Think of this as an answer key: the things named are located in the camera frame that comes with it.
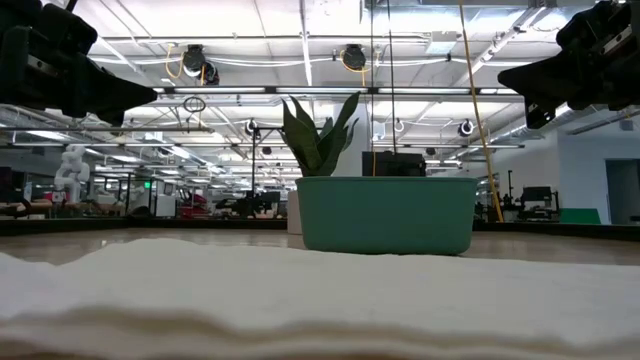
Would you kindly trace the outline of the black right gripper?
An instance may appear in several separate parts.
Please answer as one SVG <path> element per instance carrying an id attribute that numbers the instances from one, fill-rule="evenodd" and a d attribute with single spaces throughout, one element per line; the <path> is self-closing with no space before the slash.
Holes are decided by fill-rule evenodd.
<path id="1" fill-rule="evenodd" d="M 640 105 L 640 0 L 601 0 L 575 14 L 558 32 L 561 57 L 501 71 L 498 82 L 525 98 L 528 129 L 555 119 L 567 102 L 578 110 Z"/>

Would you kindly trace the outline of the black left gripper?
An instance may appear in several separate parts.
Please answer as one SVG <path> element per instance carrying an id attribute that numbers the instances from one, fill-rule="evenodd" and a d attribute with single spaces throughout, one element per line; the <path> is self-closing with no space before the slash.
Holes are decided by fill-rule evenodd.
<path id="1" fill-rule="evenodd" d="M 96 115 L 121 126 L 125 111 L 151 103 L 150 87 L 115 76 L 88 60 L 97 32 L 71 6 L 0 0 L 0 103 L 71 117 Z"/>

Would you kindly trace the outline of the teal plastic tupperware container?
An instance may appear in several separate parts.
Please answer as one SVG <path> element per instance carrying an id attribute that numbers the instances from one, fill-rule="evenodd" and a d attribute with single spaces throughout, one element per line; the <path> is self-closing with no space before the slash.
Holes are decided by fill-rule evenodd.
<path id="1" fill-rule="evenodd" d="M 474 178 L 305 177 L 296 185 L 309 250 L 458 255 L 470 248 Z"/>

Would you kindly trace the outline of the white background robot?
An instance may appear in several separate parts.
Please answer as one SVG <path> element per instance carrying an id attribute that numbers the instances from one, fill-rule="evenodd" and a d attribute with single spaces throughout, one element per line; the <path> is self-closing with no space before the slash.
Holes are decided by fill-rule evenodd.
<path id="1" fill-rule="evenodd" d="M 61 165 L 54 177 L 54 188 L 57 193 L 69 190 L 68 203 L 78 203 L 81 185 L 90 177 L 90 166 L 83 161 L 86 149 L 81 145 L 68 145 L 61 155 Z"/>

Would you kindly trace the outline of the black equipment cart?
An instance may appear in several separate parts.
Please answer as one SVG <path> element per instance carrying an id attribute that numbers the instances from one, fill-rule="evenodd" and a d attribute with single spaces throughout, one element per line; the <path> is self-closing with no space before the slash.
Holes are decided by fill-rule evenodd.
<path id="1" fill-rule="evenodd" d="M 558 192 L 549 186 L 524 187 L 520 197 L 518 220 L 523 222 L 558 222 Z"/>

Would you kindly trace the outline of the grey door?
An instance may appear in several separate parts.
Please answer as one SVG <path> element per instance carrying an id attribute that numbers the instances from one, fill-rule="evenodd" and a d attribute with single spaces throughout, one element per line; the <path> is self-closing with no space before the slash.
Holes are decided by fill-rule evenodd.
<path id="1" fill-rule="evenodd" d="M 611 223 L 640 226 L 640 160 L 607 160 L 606 175 Z"/>

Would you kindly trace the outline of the green box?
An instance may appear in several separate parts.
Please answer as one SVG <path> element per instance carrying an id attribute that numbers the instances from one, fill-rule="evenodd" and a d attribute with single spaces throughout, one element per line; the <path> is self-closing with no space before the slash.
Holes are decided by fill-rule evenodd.
<path id="1" fill-rule="evenodd" d="M 599 212 L 595 208 L 561 208 L 562 224 L 600 225 Z"/>

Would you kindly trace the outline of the red cart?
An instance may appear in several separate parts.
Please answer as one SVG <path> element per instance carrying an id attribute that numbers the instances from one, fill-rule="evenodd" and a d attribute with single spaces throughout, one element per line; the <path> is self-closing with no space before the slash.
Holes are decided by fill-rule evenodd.
<path id="1" fill-rule="evenodd" d="M 207 200 L 198 194 L 191 192 L 182 192 L 178 205 L 178 214 L 183 219 L 204 218 L 208 212 Z"/>

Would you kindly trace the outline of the black metal stand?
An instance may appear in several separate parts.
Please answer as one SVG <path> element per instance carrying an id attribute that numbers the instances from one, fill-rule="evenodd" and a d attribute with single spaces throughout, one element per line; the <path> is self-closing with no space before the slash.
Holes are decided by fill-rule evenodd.
<path id="1" fill-rule="evenodd" d="M 274 126 L 253 125 L 251 130 L 251 175 L 282 179 L 299 170 L 293 155 L 285 144 L 270 141 L 273 135 L 282 135 L 283 130 Z"/>

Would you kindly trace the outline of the snake plant in white pot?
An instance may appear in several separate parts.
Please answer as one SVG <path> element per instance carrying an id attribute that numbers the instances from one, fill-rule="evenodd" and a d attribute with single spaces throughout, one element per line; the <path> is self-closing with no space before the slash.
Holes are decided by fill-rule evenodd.
<path id="1" fill-rule="evenodd" d="M 330 177 L 344 151 L 351 145 L 359 119 L 350 123 L 360 101 L 361 93 L 350 94 L 342 104 L 336 119 L 330 118 L 319 128 L 300 101 L 289 96 L 283 100 L 281 137 L 293 154 L 301 171 L 296 180 L 300 234 L 304 234 L 305 186 L 314 178 Z"/>

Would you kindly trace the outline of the white folded cloth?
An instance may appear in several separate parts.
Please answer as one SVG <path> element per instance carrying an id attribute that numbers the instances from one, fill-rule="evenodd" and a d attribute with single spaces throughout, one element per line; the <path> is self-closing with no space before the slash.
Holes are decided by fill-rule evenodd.
<path id="1" fill-rule="evenodd" d="M 0 254 L 0 359 L 640 360 L 640 267 L 177 239 Z"/>

